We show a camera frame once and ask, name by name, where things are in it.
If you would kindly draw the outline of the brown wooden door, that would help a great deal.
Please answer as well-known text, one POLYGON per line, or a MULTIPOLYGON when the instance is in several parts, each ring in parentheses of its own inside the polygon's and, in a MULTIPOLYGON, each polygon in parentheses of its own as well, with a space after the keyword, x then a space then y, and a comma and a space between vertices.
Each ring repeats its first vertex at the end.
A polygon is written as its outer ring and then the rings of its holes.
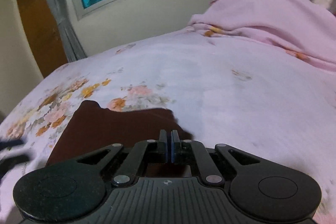
POLYGON ((24 32, 43 77, 68 63, 58 25, 46 0, 17 0, 24 32))

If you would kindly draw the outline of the floral pink bed sheet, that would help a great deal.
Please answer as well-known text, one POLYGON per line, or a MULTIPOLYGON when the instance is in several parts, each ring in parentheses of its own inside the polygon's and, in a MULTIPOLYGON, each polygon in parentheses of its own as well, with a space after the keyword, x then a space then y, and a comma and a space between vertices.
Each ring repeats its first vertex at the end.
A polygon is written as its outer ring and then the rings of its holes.
POLYGON ((25 143, 1 158, 32 160, 1 181, 1 223, 21 220, 15 183, 46 163, 84 100, 119 112, 170 109, 206 147, 226 143, 300 170, 322 190, 315 221, 335 223, 335 73, 278 47, 190 28, 63 65, 21 100, 1 138, 25 143))

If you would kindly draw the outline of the dark maroon long-sleeve shirt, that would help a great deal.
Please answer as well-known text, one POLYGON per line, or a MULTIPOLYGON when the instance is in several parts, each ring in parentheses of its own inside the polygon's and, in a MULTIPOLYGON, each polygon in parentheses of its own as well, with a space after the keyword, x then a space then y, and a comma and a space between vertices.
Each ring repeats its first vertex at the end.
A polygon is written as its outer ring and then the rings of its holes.
POLYGON ((116 112, 101 108, 95 101, 83 101, 53 148, 46 166, 63 162, 113 143, 131 148, 143 140, 158 139, 161 130, 176 130, 179 137, 192 139, 177 124, 169 109, 154 108, 116 112))

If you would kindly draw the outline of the pink blanket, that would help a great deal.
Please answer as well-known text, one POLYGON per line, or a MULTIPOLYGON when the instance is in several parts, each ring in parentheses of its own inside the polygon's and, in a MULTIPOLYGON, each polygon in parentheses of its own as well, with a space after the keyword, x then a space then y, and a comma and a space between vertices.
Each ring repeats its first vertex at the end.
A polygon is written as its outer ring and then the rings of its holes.
POLYGON ((188 25, 208 37, 237 36, 275 46, 335 71, 335 16, 310 0, 215 0, 188 25))

